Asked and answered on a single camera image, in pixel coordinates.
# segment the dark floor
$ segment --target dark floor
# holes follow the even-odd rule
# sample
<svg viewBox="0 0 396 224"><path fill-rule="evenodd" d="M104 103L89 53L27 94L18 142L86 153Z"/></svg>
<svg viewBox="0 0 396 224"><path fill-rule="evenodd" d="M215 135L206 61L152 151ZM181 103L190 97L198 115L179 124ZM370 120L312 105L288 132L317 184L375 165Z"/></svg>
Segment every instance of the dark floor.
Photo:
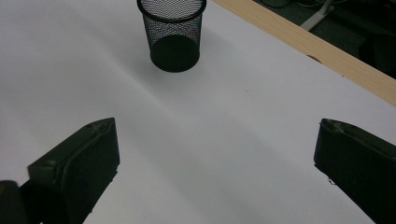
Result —
<svg viewBox="0 0 396 224"><path fill-rule="evenodd" d="M291 0L281 8L268 7L261 0L254 1L297 25L301 25L321 8L321 4L316 7L301 5L315 5L318 3L317 0ZM277 7L289 2L262 1ZM390 2L384 4L381 0L346 0L333 4L334 11L312 29L311 33L359 58L359 46L369 35L396 35L396 8L393 5L394 0L388 1Z"/></svg>

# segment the black mesh pencil cup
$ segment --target black mesh pencil cup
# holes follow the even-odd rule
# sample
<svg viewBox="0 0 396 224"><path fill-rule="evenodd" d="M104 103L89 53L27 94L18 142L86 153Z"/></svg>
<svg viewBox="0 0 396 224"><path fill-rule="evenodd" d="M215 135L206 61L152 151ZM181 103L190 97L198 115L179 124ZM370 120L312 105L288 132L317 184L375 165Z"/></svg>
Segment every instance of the black mesh pencil cup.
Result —
<svg viewBox="0 0 396 224"><path fill-rule="evenodd" d="M200 56L206 0L137 0L152 62L167 72L194 67Z"/></svg>

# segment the mesh cup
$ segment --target mesh cup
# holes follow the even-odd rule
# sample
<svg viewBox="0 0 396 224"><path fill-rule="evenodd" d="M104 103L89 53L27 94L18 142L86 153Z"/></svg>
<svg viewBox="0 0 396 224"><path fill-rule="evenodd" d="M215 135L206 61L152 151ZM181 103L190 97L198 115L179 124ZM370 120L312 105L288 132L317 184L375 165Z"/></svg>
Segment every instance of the mesh cup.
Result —
<svg viewBox="0 0 396 224"><path fill-rule="evenodd" d="M167 72L194 67L200 57L206 0L137 0L152 62Z"/></svg>

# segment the wooden plank edge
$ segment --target wooden plank edge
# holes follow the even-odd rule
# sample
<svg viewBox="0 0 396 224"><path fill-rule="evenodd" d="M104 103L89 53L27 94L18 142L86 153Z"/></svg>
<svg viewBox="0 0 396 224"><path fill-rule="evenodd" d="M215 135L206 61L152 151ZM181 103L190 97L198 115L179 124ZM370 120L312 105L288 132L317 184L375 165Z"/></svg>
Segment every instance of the wooden plank edge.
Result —
<svg viewBox="0 0 396 224"><path fill-rule="evenodd" d="M213 0L243 20L396 106L396 80L252 0Z"/></svg>

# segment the white table surface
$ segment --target white table surface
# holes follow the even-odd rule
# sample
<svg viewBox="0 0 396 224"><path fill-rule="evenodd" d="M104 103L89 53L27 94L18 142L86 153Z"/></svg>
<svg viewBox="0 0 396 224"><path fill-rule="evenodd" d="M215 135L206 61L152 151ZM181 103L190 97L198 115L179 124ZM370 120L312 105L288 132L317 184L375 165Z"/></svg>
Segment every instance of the white table surface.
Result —
<svg viewBox="0 0 396 224"><path fill-rule="evenodd" d="M0 2L0 179L114 117L119 173L85 223L373 223L314 166L322 118L396 144L396 108L208 2L166 73L134 0Z"/></svg>

